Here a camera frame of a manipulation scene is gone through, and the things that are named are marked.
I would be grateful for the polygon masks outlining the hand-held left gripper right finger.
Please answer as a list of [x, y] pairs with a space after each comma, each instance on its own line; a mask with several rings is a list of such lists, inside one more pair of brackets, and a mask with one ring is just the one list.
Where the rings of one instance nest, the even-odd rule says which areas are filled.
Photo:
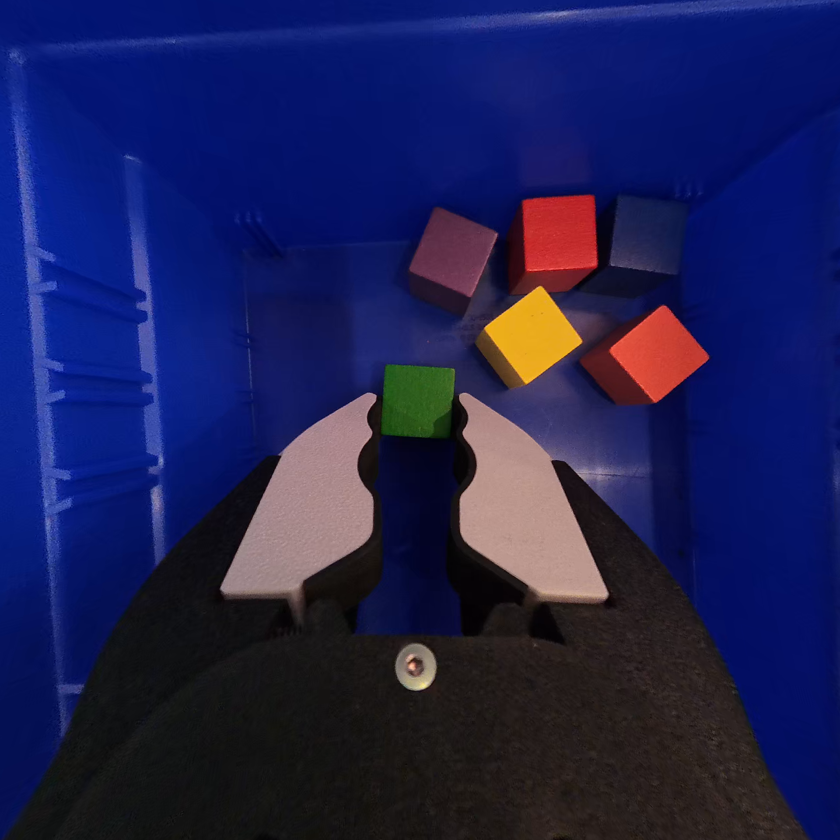
[[465, 602], [600, 605], [609, 592], [549, 453], [463, 392], [447, 573]]

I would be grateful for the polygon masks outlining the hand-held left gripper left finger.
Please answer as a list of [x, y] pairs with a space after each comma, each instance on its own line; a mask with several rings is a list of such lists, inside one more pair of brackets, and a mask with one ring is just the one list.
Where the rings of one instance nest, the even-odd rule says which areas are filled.
[[372, 593], [382, 576], [379, 403], [362, 394], [283, 449], [220, 586], [224, 599], [285, 602], [302, 623], [317, 601], [353, 612]]

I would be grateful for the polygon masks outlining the green wooden cube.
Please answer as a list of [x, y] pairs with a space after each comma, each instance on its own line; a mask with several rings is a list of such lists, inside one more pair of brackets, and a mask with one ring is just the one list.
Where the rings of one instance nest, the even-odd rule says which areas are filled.
[[449, 367], [386, 364], [381, 434], [447, 439], [452, 434], [456, 371]]

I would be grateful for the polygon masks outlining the yellow wooden cube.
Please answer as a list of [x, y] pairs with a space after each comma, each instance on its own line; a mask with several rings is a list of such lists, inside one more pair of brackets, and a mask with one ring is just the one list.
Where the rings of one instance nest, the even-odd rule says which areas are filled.
[[533, 382], [577, 350], [583, 339], [543, 287], [491, 320], [476, 348], [509, 389]]

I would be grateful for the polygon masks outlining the orange wooden cube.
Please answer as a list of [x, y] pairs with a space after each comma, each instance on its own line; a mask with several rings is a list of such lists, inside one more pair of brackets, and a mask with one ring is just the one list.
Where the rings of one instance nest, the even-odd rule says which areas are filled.
[[666, 305], [610, 332], [582, 355], [580, 365], [619, 406], [656, 404], [709, 361]]

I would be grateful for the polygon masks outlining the purple wooden cube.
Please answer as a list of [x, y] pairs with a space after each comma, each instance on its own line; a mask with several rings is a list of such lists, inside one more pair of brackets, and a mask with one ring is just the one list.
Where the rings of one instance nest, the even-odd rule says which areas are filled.
[[497, 231], [434, 207], [408, 267], [409, 291], [464, 317], [497, 239]]

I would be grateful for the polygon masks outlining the red wooden cube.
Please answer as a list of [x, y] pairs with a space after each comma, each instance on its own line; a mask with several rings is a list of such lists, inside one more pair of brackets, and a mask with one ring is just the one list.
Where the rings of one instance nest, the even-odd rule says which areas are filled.
[[546, 196], [521, 201], [507, 235], [508, 290], [571, 291], [599, 264], [595, 197]]

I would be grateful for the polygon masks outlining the dark blue wooden cube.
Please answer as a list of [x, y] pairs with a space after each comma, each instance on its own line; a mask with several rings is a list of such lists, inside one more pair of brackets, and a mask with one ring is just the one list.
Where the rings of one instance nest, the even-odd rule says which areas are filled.
[[689, 210], [676, 200], [616, 196], [595, 220], [598, 264], [578, 290], [632, 299], [676, 278]]

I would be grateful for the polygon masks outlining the blue plastic storage bin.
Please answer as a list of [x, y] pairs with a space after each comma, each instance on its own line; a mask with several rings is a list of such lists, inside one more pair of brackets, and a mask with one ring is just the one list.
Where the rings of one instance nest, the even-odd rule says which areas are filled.
[[[689, 205], [642, 297], [508, 390], [477, 351], [522, 200]], [[498, 233], [415, 298], [434, 207]], [[580, 365], [666, 305], [709, 361]], [[662, 560], [810, 838], [838, 838], [838, 2], [2, 2], [2, 837], [118, 620], [386, 364], [456, 371]]]

